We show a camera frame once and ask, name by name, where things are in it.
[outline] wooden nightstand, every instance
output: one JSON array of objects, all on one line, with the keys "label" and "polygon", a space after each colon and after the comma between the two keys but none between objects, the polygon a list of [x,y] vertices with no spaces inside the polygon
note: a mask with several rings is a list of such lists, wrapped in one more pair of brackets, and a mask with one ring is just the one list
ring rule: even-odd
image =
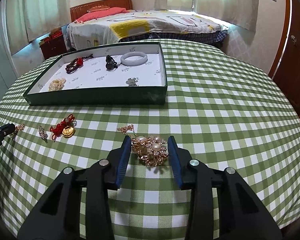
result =
[{"label": "wooden nightstand", "polygon": [[44,59],[67,53],[65,40],[62,36],[46,41],[40,46]]}]

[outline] bedspread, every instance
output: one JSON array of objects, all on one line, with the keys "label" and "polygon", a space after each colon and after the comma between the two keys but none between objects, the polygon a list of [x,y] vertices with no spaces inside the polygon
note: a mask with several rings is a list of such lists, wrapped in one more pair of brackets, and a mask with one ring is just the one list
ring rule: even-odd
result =
[{"label": "bedspread", "polygon": [[70,23],[67,36],[77,50],[113,44],[121,39],[146,33],[215,33],[228,27],[198,15],[170,11],[131,11],[85,23]]}]

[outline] gold brooch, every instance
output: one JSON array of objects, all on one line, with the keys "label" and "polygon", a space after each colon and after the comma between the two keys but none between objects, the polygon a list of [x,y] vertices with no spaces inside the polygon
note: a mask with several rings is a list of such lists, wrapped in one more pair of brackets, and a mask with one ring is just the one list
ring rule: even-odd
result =
[{"label": "gold brooch", "polygon": [[24,128],[25,128],[24,124],[16,126],[16,129],[14,130],[14,132],[12,134],[10,134],[10,137],[14,138],[18,134],[18,131],[23,131]]},{"label": "gold brooch", "polygon": [[[164,160],[169,156],[167,153],[167,147],[164,145],[167,142],[159,136],[136,136],[134,132],[133,124],[118,128],[118,131],[124,135],[129,135],[132,142],[132,151],[138,155],[138,159],[145,162],[148,166],[161,165]],[[128,131],[132,131],[134,137],[128,134]]]}]

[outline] beaded bracelet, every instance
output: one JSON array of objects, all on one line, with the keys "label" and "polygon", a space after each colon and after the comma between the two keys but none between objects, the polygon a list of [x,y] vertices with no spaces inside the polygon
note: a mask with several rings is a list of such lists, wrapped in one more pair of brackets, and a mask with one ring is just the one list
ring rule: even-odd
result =
[{"label": "beaded bracelet", "polygon": [[87,57],[79,57],[75,58],[73,61],[71,61],[67,66],[66,66],[66,72],[68,74],[71,74],[75,72],[79,67],[83,66],[83,62],[85,60],[93,58],[93,54],[87,56]]}]

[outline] green gingham tablecloth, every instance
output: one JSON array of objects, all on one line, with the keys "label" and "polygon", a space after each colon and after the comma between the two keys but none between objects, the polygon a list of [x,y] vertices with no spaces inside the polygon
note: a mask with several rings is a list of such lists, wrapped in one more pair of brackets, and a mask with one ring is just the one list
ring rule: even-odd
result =
[{"label": "green gingham tablecloth", "polygon": [[[300,216],[300,120],[274,82],[212,46],[154,41],[161,42],[167,69],[164,106],[29,106],[23,92],[54,58],[18,78],[5,94],[0,126],[26,126],[0,147],[2,217],[15,234],[62,169],[106,158],[124,138],[116,129],[131,123],[139,135],[174,135],[179,147],[210,168],[237,169],[281,228]],[[74,136],[47,143],[39,137],[38,125],[50,136],[50,126],[71,113],[77,120]],[[83,236],[84,197],[85,192]],[[214,197],[217,237],[216,191]],[[122,187],[109,191],[116,239],[183,239],[189,201],[190,192],[178,190],[169,162],[149,168],[131,155]]]}]

